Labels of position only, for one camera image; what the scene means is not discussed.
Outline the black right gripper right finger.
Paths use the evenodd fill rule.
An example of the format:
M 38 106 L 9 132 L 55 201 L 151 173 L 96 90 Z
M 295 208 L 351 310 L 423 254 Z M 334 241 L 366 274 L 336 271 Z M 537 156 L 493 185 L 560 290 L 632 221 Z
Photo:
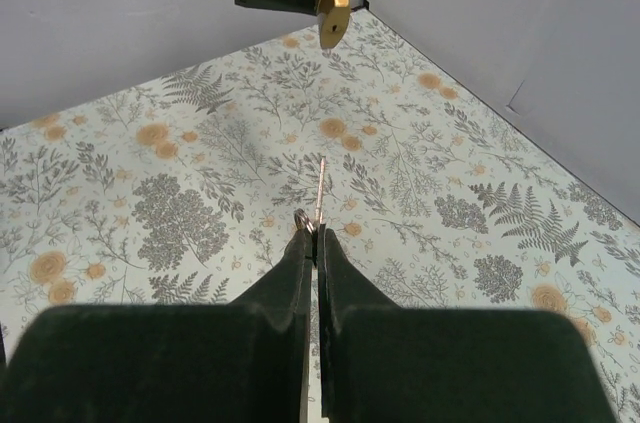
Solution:
M 611 422 L 562 315 L 397 305 L 317 234 L 322 414 L 332 422 Z

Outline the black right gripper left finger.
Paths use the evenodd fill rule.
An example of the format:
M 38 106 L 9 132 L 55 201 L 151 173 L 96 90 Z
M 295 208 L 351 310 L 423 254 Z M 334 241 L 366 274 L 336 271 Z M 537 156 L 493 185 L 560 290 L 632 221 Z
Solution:
M 304 422 L 314 241 L 227 304 L 41 313 L 3 375 L 7 422 Z

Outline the brass padlock with steel shackle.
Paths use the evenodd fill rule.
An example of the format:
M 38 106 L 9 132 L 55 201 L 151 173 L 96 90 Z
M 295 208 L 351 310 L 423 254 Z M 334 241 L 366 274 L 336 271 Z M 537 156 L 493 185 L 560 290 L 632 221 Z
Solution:
M 344 37 L 351 14 L 350 0 L 315 0 L 319 43 L 323 50 L 335 48 Z

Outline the silver key with ring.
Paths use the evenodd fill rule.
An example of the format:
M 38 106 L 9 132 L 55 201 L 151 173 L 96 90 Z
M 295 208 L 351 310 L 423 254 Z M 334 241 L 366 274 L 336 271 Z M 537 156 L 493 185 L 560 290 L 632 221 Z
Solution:
M 316 192 L 316 200 L 314 205 L 313 216 L 308 216 L 304 210 L 296 209 L 293 214 L 294 225 L 298 231 L 306 231 L 310 234 L 316 232 L 323 224 L 323 199 L 324 199 L 324 183 L 326 174 L 326 158 L 320 159 L 318 185 Z

